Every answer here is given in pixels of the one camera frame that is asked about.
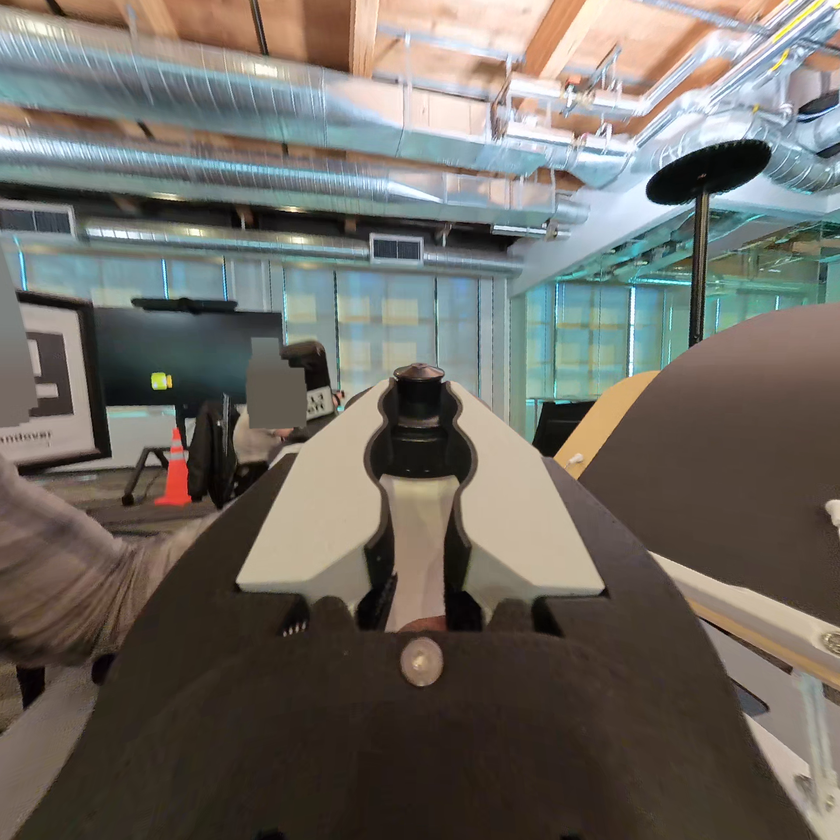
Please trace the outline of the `framed tag poster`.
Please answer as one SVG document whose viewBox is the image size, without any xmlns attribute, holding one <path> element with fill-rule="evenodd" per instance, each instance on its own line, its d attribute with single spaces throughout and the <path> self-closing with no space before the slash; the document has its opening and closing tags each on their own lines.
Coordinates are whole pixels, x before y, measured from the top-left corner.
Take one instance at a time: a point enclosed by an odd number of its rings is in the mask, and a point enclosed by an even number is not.
<svg viewBox="0 0 840 840">
<path fill-rule="evenodd" d="M 21 351 L 2 355 L 2 456 L 23 476 L 112 455 L 94 307 L 87 300 L 16 290 Z"/>
</svg>

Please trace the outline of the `black wall screen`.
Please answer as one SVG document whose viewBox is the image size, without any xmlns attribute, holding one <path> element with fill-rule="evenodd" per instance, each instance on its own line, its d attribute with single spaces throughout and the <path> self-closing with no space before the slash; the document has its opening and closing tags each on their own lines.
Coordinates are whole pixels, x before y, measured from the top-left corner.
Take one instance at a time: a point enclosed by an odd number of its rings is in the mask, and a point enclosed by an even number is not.
<svg viewBox="0 0 840 840">
<path fill-rule="evenodd" d="M 108 406 L 175 406 L 193 416 L 224 395 L 243 405 L 251 340 L 282 339 L 278 312 L 95 308 L 93 315 Z"/>
</svg>

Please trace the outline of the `person's left forearm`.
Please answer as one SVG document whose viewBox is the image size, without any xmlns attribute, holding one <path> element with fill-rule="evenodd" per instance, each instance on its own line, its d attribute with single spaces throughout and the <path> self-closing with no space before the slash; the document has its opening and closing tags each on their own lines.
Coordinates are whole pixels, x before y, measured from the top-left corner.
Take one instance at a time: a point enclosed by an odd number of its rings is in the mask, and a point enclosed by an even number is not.
<svg viewBox="0 0 840 840">
<path fill-rule="evenodd" d="M 1 659 L 81 667 L 116 658 L 152 594 L 226 511 L 121 538 L 1 458 Z"/>
</svg>

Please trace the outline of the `white squeeze bottle black cap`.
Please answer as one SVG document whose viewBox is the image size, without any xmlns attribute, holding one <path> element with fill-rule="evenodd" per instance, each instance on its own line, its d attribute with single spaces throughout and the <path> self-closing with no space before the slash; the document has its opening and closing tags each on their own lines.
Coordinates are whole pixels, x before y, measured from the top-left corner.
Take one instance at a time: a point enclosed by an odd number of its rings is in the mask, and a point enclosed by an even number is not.
<svg viewBox="0 0 840 840">
<path fill-rule="evenodd" d="M 394 533 L 395 590 L 388 632 L 445 627 L 445 534 L 459 482 L 446 462 L 444 376 L 422 362 L 394 372 L 391 456 L 379 478 Z"/>
</svg>

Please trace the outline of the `black mesh chair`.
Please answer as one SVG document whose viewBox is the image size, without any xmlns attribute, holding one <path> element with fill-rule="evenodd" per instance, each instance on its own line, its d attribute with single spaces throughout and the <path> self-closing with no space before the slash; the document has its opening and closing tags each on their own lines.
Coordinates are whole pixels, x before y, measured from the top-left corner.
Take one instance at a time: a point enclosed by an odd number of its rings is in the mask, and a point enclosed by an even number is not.
<svg viewBox="0 0 840 840">
<path fill-rule="evenodd" d="M 556 456 L 594 403 L 542 402 L 532 445 L 544 457 Z"/>
</svg>

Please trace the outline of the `black backdrop board stand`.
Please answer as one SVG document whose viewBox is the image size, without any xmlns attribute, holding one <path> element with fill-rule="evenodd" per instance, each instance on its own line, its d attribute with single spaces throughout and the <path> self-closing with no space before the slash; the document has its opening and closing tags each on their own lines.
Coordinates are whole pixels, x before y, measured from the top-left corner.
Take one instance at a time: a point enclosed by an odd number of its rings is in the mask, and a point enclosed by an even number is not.
<svg viewBox="0 0 840 840">
<path fill-rule="evenodd" d="M 839 306 L 751 318 L 600 397 L 555 456 L 699 617 L 838 687 Z"/>
</svg>

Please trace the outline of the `black video bar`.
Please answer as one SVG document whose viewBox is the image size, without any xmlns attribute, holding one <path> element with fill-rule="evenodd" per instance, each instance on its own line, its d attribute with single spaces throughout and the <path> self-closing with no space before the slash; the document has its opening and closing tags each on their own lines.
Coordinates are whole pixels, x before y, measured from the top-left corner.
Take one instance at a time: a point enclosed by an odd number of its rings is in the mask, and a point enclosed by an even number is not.
<svg viewBox="0 0 840 840">
<path fill-rule="evenodd" d="M 179 298 L 146 298 L 136 297 L 131 299 L 134 308 L 146 312 L 186 312 L 190 314 L 203 313 L 233 313 L 237 311 L 236 301 L 195 299 L 189 297 Z"/>
</svg>

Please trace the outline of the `person's left hand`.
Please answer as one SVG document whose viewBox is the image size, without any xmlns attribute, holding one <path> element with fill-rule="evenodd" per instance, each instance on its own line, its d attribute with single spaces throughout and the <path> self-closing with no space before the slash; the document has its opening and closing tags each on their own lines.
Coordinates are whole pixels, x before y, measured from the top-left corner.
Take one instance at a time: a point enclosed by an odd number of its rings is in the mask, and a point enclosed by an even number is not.
<svg viewBox="0 0 840 840">
<path fill-rule="evenodd" d="M 233 432 L 237 467 L 268 464 L 285 445 L 299 443 L 306 437 L 303 427 L 266 429 L 251 427 L 249 417 L 242 414 Z"/>
</svg>

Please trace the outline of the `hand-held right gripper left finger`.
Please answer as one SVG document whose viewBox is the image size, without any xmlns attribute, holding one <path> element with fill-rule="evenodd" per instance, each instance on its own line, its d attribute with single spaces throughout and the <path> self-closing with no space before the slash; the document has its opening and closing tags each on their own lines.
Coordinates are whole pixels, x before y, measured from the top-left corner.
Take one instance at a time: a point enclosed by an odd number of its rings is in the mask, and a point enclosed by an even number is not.
<svg viewBox="0 0 840 840">
<path fill-rule="evenodd" d="M 373 471 L 388 430 L 380 381 L 307 443 L 283 450 L 289 467 L 237 577 L 243 592 L 364 598 L 393 573 L 390 508 Z"/>
</svg>

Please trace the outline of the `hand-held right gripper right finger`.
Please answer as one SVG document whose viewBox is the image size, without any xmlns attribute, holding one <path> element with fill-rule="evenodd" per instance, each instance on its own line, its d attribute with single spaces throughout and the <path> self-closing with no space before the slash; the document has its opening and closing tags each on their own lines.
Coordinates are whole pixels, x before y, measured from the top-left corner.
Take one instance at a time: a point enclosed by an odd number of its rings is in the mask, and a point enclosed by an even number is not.
<svg viewBox="0 0 840 840">
<path fill-rule="evenodd" d="M 469 543 L 463 583 L 476 602 L 598 596 L 605 584 L 539 451 L 454 382 L 455 431 L 469 446 L 458 490 Z"/>
</svg>

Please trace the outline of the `orange traffic cone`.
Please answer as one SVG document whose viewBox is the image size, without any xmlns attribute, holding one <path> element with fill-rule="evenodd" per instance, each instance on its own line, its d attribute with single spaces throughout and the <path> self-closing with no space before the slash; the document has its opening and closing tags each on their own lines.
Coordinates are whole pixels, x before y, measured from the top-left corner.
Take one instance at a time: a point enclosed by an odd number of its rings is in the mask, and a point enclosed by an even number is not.
<svg viewBox="0 0 840 840">
<path fill-rule="evenodd" d="M 155 499 L 157 507 L 184 507 L 192 503 L 188 491 L 188 467 L 182 436 L 177 427 L 172 430 L 170 455 L 166 468 L 164 494 Z"/>
</svg>

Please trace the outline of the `ceiling air vent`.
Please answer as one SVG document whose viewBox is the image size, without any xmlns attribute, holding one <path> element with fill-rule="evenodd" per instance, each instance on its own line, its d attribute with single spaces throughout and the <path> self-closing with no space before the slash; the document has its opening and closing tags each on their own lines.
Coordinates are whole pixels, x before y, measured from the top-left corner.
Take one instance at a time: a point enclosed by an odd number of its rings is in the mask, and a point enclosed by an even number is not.
<svg viewBox="0 0 840 840">
<path fill-rule="evenodd" d="M 424 264 L 424 239 L 370 234 L 369 254 L 373 265 L 422 266 Z"/>
</svg>

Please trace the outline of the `black office chair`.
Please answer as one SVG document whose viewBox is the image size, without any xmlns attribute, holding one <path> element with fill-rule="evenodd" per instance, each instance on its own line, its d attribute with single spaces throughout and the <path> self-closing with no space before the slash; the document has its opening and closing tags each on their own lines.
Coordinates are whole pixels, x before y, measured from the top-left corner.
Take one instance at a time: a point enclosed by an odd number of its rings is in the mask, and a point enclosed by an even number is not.
<svg viewBox="0 0 840 840">
<path fill-rule="evenodd" d="M 228 394 L 198 409 L 187 450 L 187 493 L 193 502 L 208 498 L 218 510 L 233 498 L 237 469 L 234 430 L 239 412 Z"/>
</svg>

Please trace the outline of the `silver ceiling duct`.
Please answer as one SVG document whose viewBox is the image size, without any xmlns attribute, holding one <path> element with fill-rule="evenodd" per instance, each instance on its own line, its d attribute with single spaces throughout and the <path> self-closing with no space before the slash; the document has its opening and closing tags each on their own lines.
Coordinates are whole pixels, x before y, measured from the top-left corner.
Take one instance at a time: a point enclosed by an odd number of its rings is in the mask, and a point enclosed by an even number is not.
<svg viewBox="0 0 840 840">
<path fill-rule="evenodd" d="M 495 139 L 486 104 L 2 7 L 2 100 L 480 172 L 568 170 L 566 144 Z"/>
</svg>

